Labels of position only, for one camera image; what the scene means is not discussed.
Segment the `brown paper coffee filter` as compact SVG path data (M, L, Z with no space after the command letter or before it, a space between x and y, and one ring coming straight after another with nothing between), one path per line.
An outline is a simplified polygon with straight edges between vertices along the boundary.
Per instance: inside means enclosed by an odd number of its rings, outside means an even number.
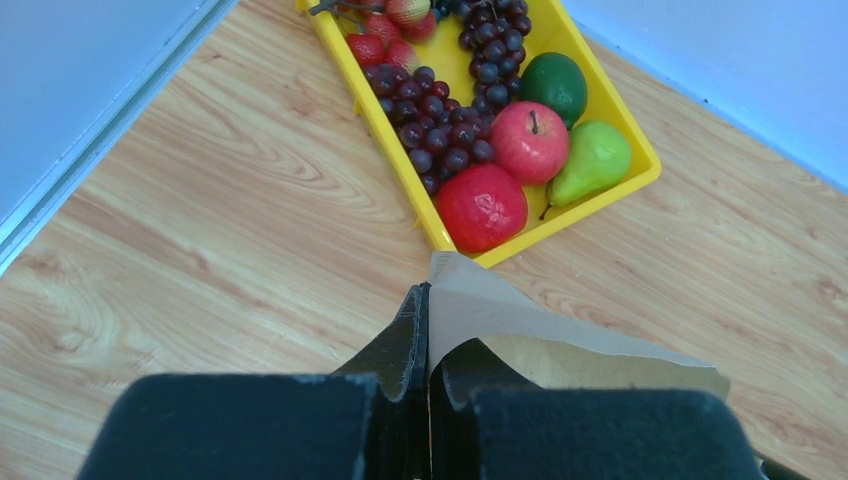
M549 389L689 389L726 399L731 381L707 362L589 321L551 312L453 251L432 254L429 357L436 367L477 339Z

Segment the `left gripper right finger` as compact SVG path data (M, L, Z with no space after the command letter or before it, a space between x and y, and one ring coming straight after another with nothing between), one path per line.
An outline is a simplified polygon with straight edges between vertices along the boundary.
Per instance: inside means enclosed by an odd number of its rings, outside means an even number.
M429 380L437 479L757 479L717 396L680 389L545 389L479 340Z

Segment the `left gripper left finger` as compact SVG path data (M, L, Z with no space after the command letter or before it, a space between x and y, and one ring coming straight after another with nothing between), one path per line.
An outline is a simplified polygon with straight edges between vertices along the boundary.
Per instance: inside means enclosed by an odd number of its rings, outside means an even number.
M426 479L429 287L328 374L162 373L113 404L82 479Z

